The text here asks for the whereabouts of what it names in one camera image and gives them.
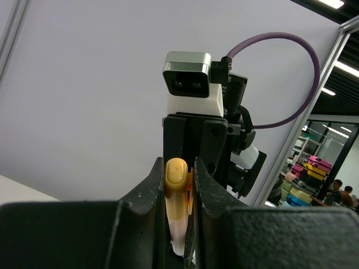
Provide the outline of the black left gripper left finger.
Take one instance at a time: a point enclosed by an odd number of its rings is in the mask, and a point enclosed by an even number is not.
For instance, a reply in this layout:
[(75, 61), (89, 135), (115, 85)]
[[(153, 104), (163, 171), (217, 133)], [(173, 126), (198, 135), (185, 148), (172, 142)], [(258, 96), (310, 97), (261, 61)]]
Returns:
[(164, 268), (163, 160), (115, 201), (1, 206), (2, 268)]

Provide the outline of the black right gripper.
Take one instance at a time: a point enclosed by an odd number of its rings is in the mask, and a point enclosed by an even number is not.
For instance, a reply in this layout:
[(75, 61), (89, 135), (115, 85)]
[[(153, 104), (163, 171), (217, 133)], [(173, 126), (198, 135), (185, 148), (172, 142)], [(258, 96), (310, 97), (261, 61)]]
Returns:
[(232, 133), (228, 128), (239, 117), (176, 113), (163, 118), (163, 161), (182, 158), (188, 168), (199, 157), (207, 172), (222, 187), (228, 182), (229, 146)]

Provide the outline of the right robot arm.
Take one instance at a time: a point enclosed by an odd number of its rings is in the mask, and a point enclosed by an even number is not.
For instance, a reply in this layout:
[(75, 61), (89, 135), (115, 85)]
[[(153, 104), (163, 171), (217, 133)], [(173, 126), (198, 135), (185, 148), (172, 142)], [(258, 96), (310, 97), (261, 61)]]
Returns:
[(201, 159), (205, 170), (222, 187), (231, 186), (246, 197), (264, 164), (266, 154), (253, 141), (256, 131), (250, 113), (241, 106), (248, 79), (229, 75), (222, 84), (224, 115), (170, 113), (163, 119), (163, 160), (178, 157), (189, 168)]

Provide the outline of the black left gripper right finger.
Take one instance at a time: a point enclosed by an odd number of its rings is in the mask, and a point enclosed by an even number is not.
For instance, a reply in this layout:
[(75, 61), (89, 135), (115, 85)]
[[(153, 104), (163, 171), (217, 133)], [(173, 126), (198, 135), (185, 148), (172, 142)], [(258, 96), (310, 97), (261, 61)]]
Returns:
[(358, 215), (342, 207), (251, 207), (194, 166), (197, 268), (357, 268)]

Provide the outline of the orange pen cap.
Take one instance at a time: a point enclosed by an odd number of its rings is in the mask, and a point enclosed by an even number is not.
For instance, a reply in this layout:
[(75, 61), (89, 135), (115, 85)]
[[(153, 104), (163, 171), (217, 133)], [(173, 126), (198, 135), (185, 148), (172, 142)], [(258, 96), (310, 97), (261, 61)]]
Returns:
[(165, 205), (170, 219), (180, 220), (192, 214), (194, 169), (181, 158), (170, 159), (164, 174)]

